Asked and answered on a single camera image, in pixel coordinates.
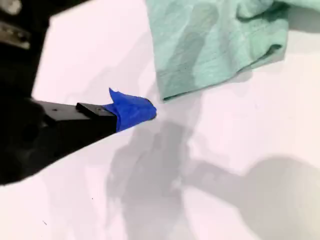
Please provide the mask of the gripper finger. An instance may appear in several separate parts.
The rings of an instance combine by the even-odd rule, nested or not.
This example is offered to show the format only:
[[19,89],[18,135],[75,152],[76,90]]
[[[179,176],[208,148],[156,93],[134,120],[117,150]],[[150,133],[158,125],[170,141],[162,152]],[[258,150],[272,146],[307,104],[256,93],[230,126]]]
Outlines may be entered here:
[[37,168],[44,169],[59,159],[116,133],[117,122],[92,120],[50,121],[37,141]]
[[43,108],[52,122],[57,121],[94,121],[115,123],[120,118],[124,123],[142,123],[153,120],[157,109],[147,98],[124,94],[109,89],[112,103],[94,105],[77,103],[68,105],[33,99],[32,102]]

